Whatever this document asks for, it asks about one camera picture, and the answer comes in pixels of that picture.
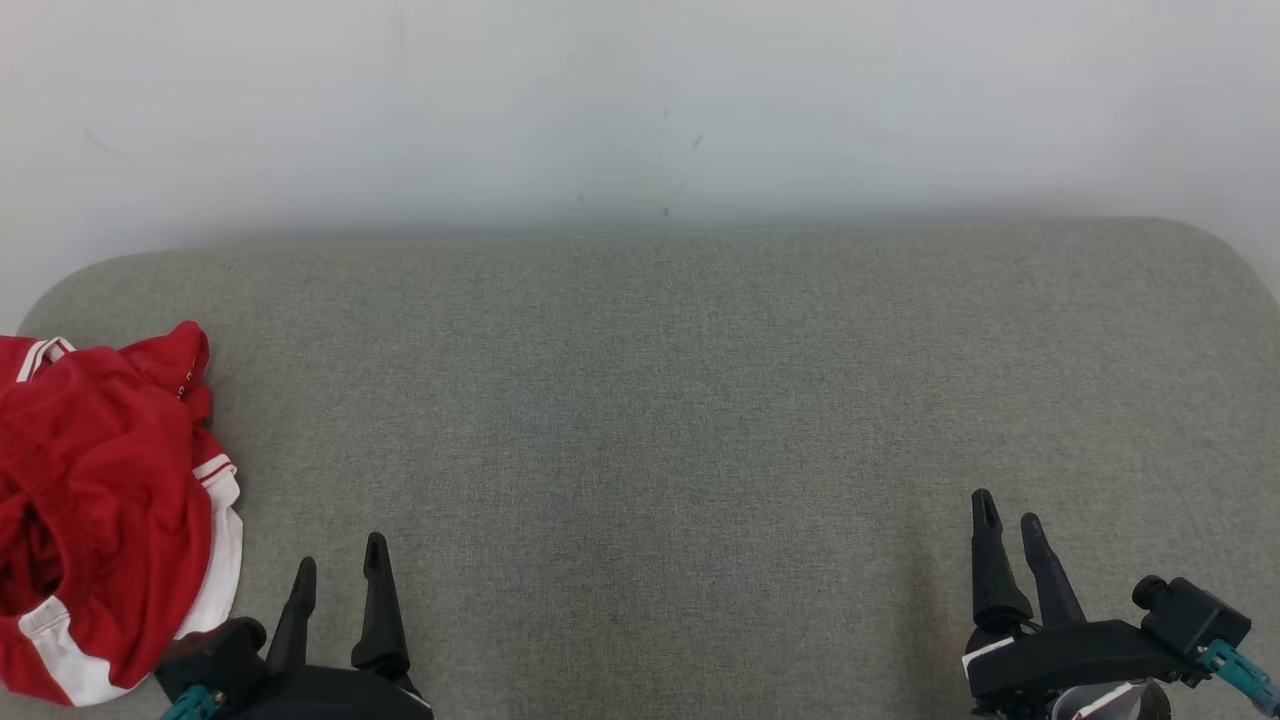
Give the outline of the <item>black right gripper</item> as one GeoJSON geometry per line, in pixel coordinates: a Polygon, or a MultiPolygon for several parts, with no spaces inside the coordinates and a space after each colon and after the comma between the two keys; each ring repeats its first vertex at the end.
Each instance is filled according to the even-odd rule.
{"type": "Polygon", "coordinates": [[[1123,620],[1085,623],[1042,520],[1020,520],[1027,565],[1036,579],[1042,626],[1012,575],[1004,524],[988,489],[972,493],[972,606],[975,630],[963,667],[977,716],[1050,720],[1066,693],[1130,682],[1196,687],[1202,667],[1123,620]]]}

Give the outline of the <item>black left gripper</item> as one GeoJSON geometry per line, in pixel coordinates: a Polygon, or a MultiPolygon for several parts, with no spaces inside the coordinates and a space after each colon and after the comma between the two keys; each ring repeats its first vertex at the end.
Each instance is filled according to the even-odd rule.
{"type": "Polygon", "coordinates": [[[232,705],[225,720],[435,720],[429,703],[397,683],[408,680],[411,660],[381,533],[367,537],[364,578],[361,634],[351,651],[357,670],[303,666],[317,591],[316,562],[303,557],[268,651],[270,676],[246,701],[232,705]]]}

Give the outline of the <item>grey fabric sofa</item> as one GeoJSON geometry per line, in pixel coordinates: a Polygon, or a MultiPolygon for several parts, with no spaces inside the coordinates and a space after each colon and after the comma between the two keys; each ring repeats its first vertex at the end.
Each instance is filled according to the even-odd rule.
{"type": "Polygon", "coordinates": [[[136,255],[19,332],[197,322],[236,614],[317,562],[314,664],[387,537],[438,717],[975,720],[970,495],[1093,620],[1185,577],[1280,675],[1280,306],[1161,219],[136,255]]]}

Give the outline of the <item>red basketball jersey white sleeves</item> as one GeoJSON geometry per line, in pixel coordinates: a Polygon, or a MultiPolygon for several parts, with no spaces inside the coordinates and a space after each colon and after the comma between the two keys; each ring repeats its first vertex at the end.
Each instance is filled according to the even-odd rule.
{"type": "MultiPolygon", "coordinates": [[[[47,360],[90,350],[74,348],[61,337],[36,340],[0,334],[0,383],[14,377],[19,354],[31,348],[37,348],[47,360]]],[[[211,502],[212,548],[198,597],[177,637],[215,626],[228,615],[239,580],[243,525],[234,511],[241,493],[236,465],[210,427],[212,391],[205,380],[211,355],[209,338],[198,324],[183,322],[168,334],[110,350],[155,386],[175,391],[192,418],[193,477],[211,502]]]]}

